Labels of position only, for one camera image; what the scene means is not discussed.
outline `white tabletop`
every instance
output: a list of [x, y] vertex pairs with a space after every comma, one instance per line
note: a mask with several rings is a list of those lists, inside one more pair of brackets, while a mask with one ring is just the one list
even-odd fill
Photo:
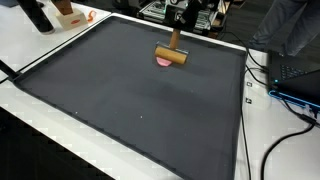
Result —
[[[113, 16], [120, 16], [164, 30], [172, 30], [118, 14], [113, 14]], [[236, 45], [182, 33], [204, 41], [244, 50]], [[257, 61], [265, 63], [264, 53], [252, 51], [252, 54]], [[253, 66], [250, 60], [248, 60], [248, 65]], [[258, 180], [260, 162], [267, 147], [282, 135], [302, 130], [306, 124], [289, 114], [277, 100], [271, 99], [266, 94], [266, 89], [256, 84], [249, 74], [246, 76], [246, 81], [254, 84], [252, 88], [245, 88], [244, 98], [252, 99], [253, 104], [244, 103], [244, 116], [251, 170], [253, 179]], [[172, 172], [139, 153], [22, 92], [9, 81], [0, 84], [0, 103], [2, 108], [114, 179], [179, 179]], [[316, 140], [317, 136], [320, 136], [319, 129], [314, 129], [311, 133], [290, 139], [287, 141], [289, 143], [285, 142], [276, 148], [267, 162], [266, 179], [305, 179], [306, 177], [315, 179], [319, 177], [320, 171], [317, 171], [317, 167], [320, 166], [320, 156], [317, 156], [317, 150], [320, 142]], [[235, 173], [237, 180], [248, 179], [244, 152], [240, 129]]]
[[[42, 35], [20, 6], [7, 8], [0, 5], [0, 59], [15, 71], [111, 14], [107, 11], [73, 3], [73, 8], [80, 9], [86, 17], [91, 10], [97, 12], [97, 15], [88, 26], [84, 25], [64, 31], [55, 17], [57, 8], [48, 0], [41, 2], [45, 4], [42, 10], [55, 28], [55, 32], [51, 35]], [[0, 81], [6, 77], [4, 73], [0, 72]]]

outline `white table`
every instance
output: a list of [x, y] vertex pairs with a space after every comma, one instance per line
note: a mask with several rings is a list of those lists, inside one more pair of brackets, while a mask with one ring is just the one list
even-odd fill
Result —
[[[84, 25], [64, 31], [55, 17], [57, 8], [48, 0], [42, 0], [41, 2], [45, 4], [42, 10], [55, 28], [55, 32], [51, 35], [42, 35], [20, 6], [7, 8], [0, 5], [0, 59], [15, 71], [25, 67], [111, 14], [107, 11], [73, 3], [72, 7], [80, 9], [85, 16], [88, 16], [91, 10], [97, 12], [97, 15], [88, 26]], [[4, 73], [0, 72], [0, 81], [6, 77]]]
[[[112, 16], [120, 16], [164, 30], [171, 30], [118, 14]], [[236, 45], [190, 33], [182, 33], [186, 36], [244, 50]], [[257, 51], [252, 51], [252, 54], [257, 61], [265, 63], [265, 54]], [[253, 87], [245, 88], [244, 97], [252, 99], [253, 104], [244, 103], [245, 125], [253, 179], [259, 179], [260, 161], [266, 148], [275, 138], [289, 132], [302, 130], [306, 124], [289, 114], [277, 100], [267, 96], [266, 89], [255, 83], [249, 74], [246, 76], [246, 81], [252, 82]], [[179, 179], [175, 174], [139, 153], [25, 94], [9, 81], [0, 84], [0, 103], [0, 106], [8, 112], [115, 179]], [[275, 149], [267, 162], [266, 179], [305, 179], [306, 177], [308, 177], [307, 179], [315, 179], [319, 177], [320, 171], [317, 170], [317, 167], [320, 165], [320, 156], [317, 156], [317, 150], [320, 147], [320, 142], [316, 140], [316, 137], [320, 135], [320, 131], [314, 129], [312, 136], [310, 134], [290, 139], [288, 141], [290, 144], [284, 143]], [[248, 179], [244, 152], [240, 129], [235, 173], [237, 180]]]

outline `pink object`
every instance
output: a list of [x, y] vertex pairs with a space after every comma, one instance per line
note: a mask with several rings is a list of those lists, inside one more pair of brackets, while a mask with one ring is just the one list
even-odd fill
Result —
[[164, 66], [164, 67], [170, 66], [170, 64], [172, 64], [171, 61], [168, 61], [159, 57], [157, 57], [157, 62], [160, 66]]

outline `wooden block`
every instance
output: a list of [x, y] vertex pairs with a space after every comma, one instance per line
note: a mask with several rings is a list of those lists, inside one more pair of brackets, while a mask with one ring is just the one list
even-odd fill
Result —
[[87, 19], [83, 12], [74, 8], [72, 14], [62, 15], [60, 12], [56, 13], [56, 17], [64, 30], [70, 30], [82, 25], [88, 25]]

